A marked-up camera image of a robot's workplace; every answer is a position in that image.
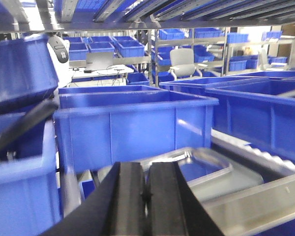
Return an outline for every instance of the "stainless steel tray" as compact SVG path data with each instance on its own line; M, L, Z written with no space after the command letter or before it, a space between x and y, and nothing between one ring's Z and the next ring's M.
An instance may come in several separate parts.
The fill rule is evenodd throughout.
M216 172L188 181L199 201L210 200L263 183L263 178L258 173L208 148L185 147L135 162L140 162L143 170L147 172L153 162L173 161L178 161L180 166L190 163L209 163L219 167ZM111 166L108 166L98 171L99 181L104 179L110 168Z

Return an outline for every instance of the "white table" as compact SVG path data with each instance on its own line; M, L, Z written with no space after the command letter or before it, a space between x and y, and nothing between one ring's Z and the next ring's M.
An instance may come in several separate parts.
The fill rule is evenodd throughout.
M113 85L126 85L126 78L128 73L133 73L134 70L126 65L113 65L107 70L95 70L91 73L84 73L85 68L80 68L79 71L70 70L72 82L69 87L82 87L82 86L113 86ZM101 77L101 76L115 76L121 75L121 78L108 79L108 80L92 80L76 82L76 79Z

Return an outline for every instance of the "metal shelving rack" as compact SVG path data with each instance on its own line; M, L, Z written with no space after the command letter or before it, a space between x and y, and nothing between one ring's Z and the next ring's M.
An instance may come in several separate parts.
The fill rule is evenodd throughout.
M158 72L161 71L168 71L170 66L160 66L158 64L158 48L159 47L167 47L167 46L182 46L182 45L191 45L193 48L194 45L208 45L208 44L219 44L223 45L222 50L222 59L221 60L214 60L214 61L207 61L201 62L202 64L206 64L206 69L212 69L216 67L221 67L223 74L223 66L225 60L225 46L226 46L226 36L220 37L212 37L212 38L195 38L194 37L194 28L189 29L192 31L190 38L185 39L176 39L176 40L162 40L158 38L158 30L155 31L155 40L152 42L155 50L155 84L158 85Z
M264 45L282 45L282 44L291 44L293 46L294 39L292 36L281 36L281 39L277 41L262 41L262 42L245 42L245 43L227 43L226 44L226 60L225 60L225 75L234 75L234 74L240 74L240 73L249 73L257 71L257 69L246 69L241 71L229 71L229 63L230 58L233 55L235 48L245 47L245 46L252 46L252 45L261 45L262 47Z

